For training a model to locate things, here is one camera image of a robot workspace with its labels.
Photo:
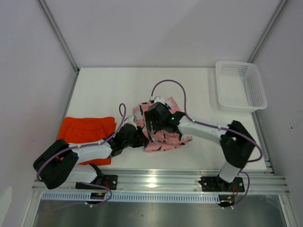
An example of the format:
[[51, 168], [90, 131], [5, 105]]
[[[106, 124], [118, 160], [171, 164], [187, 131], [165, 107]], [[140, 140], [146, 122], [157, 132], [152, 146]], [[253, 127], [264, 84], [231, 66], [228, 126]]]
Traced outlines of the pink patterned shorts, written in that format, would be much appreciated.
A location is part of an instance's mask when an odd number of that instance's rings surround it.
[[144, 112], [152, 105], [151, 101], [144, 102], [133, 108], [136, 117], [136, 125], [141, 128], [147, 144], [144, 144], [145, 152], [168, 151], [180, 148], [190, 142], [193, 137], [184, 134], [169, 133], [165, 130], [148, 132], [146, 128]]

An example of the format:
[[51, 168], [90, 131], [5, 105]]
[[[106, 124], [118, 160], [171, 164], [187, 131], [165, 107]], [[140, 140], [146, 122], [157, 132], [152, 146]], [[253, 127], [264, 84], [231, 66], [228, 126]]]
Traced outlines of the orange shorts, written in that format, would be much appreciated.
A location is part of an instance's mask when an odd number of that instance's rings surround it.
[[115, 132], [114, 117], [64, 118], [57, 139], [68, 143], [90, 143], [109, 137]]

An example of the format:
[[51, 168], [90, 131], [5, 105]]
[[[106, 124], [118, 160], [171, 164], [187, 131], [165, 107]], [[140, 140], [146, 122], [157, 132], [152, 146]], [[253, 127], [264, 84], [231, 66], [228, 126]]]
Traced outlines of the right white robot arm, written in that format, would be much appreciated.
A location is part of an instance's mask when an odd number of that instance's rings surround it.
[[221, 146], [225, 163], [221, 168], [216, 185], [226, 191], [233, 186], [233, 180], [248, 163], [255, 140], [239, 121], [230, 124], [210, 124], [191, 119], [187, 113], [171, 113], [162, 103], [156, 102], [144, 112], [148, 132], [167, 131], [209, 140]]

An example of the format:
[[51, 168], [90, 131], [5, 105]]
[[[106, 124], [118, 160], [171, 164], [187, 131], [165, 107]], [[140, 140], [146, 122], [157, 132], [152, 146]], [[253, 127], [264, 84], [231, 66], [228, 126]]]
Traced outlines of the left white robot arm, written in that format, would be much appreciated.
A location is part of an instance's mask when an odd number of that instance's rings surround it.
[[98, 189], [103, 186], [104, 174], [95, 159], [105, 160], [120, 155], [125, 148], [148, 145], [140, 127], [125, 124], [108, 138], [92, 143], [69, 144], [56, 140], [36, 161], [36, 179], [47, 189], [55, 189], [65, 182], [76, 183], [78, 189]]

